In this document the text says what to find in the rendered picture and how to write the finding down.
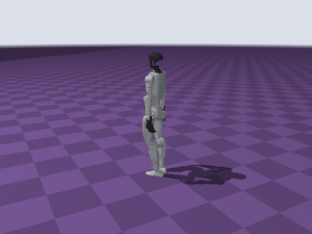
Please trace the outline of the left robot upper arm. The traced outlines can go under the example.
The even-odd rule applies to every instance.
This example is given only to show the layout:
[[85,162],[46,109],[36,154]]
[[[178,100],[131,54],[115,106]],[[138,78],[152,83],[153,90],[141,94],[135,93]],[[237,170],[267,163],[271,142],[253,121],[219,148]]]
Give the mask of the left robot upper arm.
[[145,77],[145,84],[146,84],[146,93],[150,101],[152,100],[152,91],[153,91],[153,83],[155,81],[154,75],[148,75]]

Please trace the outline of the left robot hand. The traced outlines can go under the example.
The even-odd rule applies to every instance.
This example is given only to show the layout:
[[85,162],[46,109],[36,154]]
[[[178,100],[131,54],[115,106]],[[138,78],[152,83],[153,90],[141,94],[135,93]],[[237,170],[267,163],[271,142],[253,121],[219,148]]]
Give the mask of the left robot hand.
[[146,120],[147,121],[147,125],[146,125],[146,129],[148,129],[149,132],[151,133],[155,133],[157,131],[154,130],[154,126],[152,124],[152,116],[150,116],[150,120]]

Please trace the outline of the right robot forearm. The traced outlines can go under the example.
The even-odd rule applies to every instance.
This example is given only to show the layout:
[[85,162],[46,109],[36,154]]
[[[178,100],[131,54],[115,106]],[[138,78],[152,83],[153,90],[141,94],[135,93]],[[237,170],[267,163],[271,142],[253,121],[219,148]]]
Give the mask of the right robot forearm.
[[164,93],[164,95],[163,95],[163,99],[162,100],[160,100],[160,106],[162,106],[162,108],[164,109],[164,104],[165,104],[165,97],[166,97],[166,92]]

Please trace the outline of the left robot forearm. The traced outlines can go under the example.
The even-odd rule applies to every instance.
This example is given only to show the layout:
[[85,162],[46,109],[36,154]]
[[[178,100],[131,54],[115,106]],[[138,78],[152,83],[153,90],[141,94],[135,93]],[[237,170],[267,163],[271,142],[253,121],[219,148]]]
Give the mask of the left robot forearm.
[[152,116],[152,109],[151,109],[151,102],[150,98],[148,96],[144,97],[144,103],[145,103],[145,115],[146,115],[146,120],[150,120],[150,116]]

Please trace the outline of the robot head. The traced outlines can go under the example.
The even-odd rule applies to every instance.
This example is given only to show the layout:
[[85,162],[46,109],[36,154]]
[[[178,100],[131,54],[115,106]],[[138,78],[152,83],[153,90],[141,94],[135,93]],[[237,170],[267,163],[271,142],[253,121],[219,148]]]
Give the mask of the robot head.
[[[150,60],[150,67],[151,68],[154,68],[154,72],[155,73],[162,73],[162,71],[160,70],[159,66],[155,65],[155,62],[158,62],[159,60],[162,60],[163,59],[163,56],[162,54],[160,53],[151,53],[149,56],[148,56],[149,60]],[[152,65],[152,61],[153,62],[153,65]]]

